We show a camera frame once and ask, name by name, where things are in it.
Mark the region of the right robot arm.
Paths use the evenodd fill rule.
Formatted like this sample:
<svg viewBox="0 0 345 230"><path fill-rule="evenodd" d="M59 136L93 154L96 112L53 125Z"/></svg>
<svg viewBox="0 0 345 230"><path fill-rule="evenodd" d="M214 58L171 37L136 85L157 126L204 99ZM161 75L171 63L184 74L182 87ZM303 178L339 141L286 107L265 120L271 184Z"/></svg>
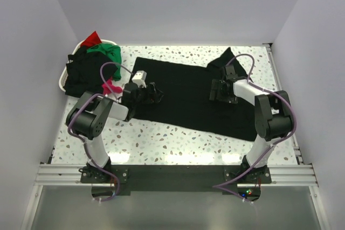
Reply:
<svg viewBox="0 0 345 230"><path fill-rule="evenodd" d="M211 101L235 104L243 99L254 107L257 136L240 169L241 179L253 183L259 177L258 168L267 165L275 145L295 130L289 96L284 90L272 92L255 85L249 78L239 76L233 65L222 67L220 74L219 80L212 81Z"/></svg>

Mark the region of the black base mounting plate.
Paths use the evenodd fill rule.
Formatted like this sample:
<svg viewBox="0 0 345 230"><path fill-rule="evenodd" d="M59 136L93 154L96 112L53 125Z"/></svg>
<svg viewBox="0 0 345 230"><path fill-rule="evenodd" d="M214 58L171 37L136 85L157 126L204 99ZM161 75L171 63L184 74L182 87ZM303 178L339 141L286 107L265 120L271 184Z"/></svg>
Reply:
<svg viewBox="0 0 345 230"><path fill-rule="evenodd" d="M92 196L110 196L120 184L119 196L132 192L211 192L214 185L232 180L242 172L240 165L110 165L112 176L84 166L82 184L93 184Z"/></svg>

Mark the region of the black t-shirt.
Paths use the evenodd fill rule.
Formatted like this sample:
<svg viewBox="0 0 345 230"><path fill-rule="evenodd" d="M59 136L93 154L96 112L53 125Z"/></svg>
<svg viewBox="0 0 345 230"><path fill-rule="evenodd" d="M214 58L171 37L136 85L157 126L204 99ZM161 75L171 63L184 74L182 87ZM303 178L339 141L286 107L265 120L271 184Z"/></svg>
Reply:
<svg viewBox="0 0 345 230"><path fill-rule="evenodd" d="M172 124L245 141L254 141L254 106L243 99L238 103L210 101L211 83L220 79L220 69L231 62L238 75L247 73L227 48L207 67L182 65L138 57L134 71L145 71L146 80L163 92L158 104L137 107L135 119Z"/></svg>

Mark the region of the pink t-shirt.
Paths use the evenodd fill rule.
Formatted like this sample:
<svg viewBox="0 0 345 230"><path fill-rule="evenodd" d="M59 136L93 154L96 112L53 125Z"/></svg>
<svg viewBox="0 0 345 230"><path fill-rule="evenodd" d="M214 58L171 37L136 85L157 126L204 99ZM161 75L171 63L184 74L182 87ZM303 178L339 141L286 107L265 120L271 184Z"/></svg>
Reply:
<svg viewBox="0 0 345 230"><path fill-rule="evenodd" d="M103 95L109 95L109 94L121 94L122 88L119 86L113 85L112 78L108 79L106 83L102 84L103 88Z"/></svg>

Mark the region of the right side aluminium rail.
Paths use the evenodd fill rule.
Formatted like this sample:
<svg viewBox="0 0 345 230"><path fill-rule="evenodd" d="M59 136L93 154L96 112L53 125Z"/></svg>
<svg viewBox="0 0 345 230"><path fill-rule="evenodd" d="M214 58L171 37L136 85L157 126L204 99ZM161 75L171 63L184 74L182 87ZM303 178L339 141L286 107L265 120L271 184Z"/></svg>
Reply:
<svg viewBox="0 0 345 230"><path fill-rule="evenodd" d="M295 112L293 111L291 105L289 104L289 99L284 99L284 96L281 96L281 95L278 95L279 92L283 92L282 90L282 85L281 85L281 81L279 79L279 75L278 75L278 71L277 71L277 67L275 65L275 61L274 61L274 58L273 58L273 52L272 52L272 45L271 44L268 44L268 43L265 43L263 44L263 46L265 47L266 49L266 52L267 52L267 55L268 55L268 59L270 61L270 64L271 64L271 69L272 69L272 73L273 73L273 76L274 76L274 80L275 80L275 83L276 83L276 86L277 86L277 92L274 94L278 100L282 101L282 108L286 107L288 113L290 113L292 115L292 119L294 120L294 125L292 126L292 130L286 135L285 138L282 138L279 142L276 142L275 143L275 146L277 146L278 144L288 140L288 139L292 139L292 143L293 143L293 149L294 151L297 151L298 154L296 155L297 156L297 162L298 162L298 165L311 165L313 166L313 163L311 162L307 162L304 158L303 158L303 154L301 152L301 147L299 146L298 142L297 142L297 139L296 139L296 136L295 136L295 132L296 132L296 127L297 127L297 120L295 118Z"/></svg>

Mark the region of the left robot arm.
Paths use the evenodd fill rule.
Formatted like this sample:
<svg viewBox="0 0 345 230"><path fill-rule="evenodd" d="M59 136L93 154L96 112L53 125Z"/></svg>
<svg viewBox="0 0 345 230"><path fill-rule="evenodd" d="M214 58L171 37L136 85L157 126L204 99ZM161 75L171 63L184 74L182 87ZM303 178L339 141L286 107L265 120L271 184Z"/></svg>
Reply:
<svg viewBox="0 0 345 230"><path fill-rule="evenodd" d="M89 91L82 94L66 118L67 132L82 141L87 166L94 168L92 175L98 182L105 183L112 176L111 159L101 137L106 121L113 118L128 122L138 106L157 104L162 98L163 92L153 82L145 87L133 82L125 84L119 101Z"/></svg>

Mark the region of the green t-shirt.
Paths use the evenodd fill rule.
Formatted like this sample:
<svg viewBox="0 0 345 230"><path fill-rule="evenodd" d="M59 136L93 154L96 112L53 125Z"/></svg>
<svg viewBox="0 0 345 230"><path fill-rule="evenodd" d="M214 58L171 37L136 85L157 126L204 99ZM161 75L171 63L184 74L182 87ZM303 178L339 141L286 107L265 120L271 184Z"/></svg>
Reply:
<svg viewBox="0 0 345 230"><path fill-rule="evenodd" d="M122 63L121 49L117 45L100 43L87 49L85 78L89 82L100 83L100 67L106 62Z"/></svg>

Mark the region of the black clothes pile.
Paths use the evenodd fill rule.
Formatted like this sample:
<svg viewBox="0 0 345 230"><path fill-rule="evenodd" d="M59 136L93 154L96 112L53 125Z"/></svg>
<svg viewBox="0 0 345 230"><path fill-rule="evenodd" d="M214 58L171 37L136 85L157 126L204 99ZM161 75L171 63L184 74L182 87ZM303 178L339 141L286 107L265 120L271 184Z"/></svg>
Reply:
<svg viewBox="0 0 345 230"><path fill-rule="evenodd" d="M68 60L64 90L66 95L72 97L81 97L87 91L102 94L104 81L109 80L118 70L115 65L107 65L101 76L100 68L110 62L110 58L98 51L88 52L85 46L78 48L75 54L68 55Z"/></svg>

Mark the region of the red t-shirt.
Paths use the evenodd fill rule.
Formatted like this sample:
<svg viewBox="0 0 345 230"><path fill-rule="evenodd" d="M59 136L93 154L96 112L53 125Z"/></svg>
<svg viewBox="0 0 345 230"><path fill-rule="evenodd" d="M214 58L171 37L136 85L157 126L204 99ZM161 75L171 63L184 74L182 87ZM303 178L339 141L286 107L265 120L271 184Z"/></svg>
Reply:
<svg viewBox="0 0 345 230"><path fill-rule="evenodd" d="M80 44L80 46L90 48L101 43L102 41L100 37L98 36L97 32L94 31Z"/></svg>

